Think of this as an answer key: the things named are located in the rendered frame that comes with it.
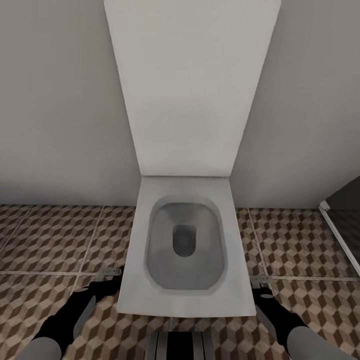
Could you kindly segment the mousetrap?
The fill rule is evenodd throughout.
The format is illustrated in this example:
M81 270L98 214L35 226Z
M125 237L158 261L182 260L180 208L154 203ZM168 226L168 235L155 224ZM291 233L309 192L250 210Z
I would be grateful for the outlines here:
M118 282L121 281L123 279L123 274L124 274L124 266L120 267L121 269L121 275L116 275L116 276L113 276L112 279L113 280L117 280Z

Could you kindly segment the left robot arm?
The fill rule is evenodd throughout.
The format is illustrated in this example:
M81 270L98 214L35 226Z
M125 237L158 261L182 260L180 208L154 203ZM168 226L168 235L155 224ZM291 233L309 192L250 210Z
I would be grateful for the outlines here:
M121 290L122 281L107 280L120 276L120 268L100 269L96 281L75 290L63 307L45 319L40 331L13 360L62 360L93 312L96 303L104 297L114 296Z

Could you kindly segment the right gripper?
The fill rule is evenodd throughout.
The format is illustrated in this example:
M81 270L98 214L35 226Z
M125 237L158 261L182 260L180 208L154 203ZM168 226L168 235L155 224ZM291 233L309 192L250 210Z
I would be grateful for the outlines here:
M252 288L252 293L253 293L253 297L257 294L257 293L271 293L271 290L268 287L261 287L259 289L253 289Z

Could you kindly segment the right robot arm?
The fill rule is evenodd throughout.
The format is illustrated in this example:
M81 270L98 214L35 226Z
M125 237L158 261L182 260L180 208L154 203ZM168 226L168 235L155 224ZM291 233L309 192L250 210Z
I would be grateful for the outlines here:
M256 315L272 337L291 357L291 360L358 360L338 349L302 321L302 318L283 307L268 287L269 275L250 276Z

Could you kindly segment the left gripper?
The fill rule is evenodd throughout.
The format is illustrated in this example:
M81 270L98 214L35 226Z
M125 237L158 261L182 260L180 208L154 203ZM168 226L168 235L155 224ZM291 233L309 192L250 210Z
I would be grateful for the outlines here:
M91 286L97 285L100 287L102 294L101 294L101 298L99 301L101 301L104 297L116 295L117 292L121 290L121 284L122 284L122 281L106 280L106 281L99 281L99 282L93 281L89 284L89 286L91 287Z

